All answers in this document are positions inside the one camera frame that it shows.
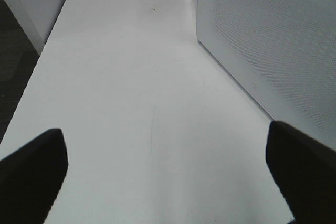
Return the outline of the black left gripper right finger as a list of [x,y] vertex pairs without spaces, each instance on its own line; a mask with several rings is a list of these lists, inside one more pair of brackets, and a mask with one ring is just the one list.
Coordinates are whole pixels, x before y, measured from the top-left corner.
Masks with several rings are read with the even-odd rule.
[[295,223],[335,223],[334,150],[283,121],[272,121],[265,158]]

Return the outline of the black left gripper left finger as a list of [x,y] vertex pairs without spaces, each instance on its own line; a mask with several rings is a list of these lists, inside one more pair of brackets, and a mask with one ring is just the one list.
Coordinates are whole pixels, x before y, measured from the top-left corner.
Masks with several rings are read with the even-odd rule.
[[49,129],[1,160],[1,223],[44,223],[62,187],[68,155]]

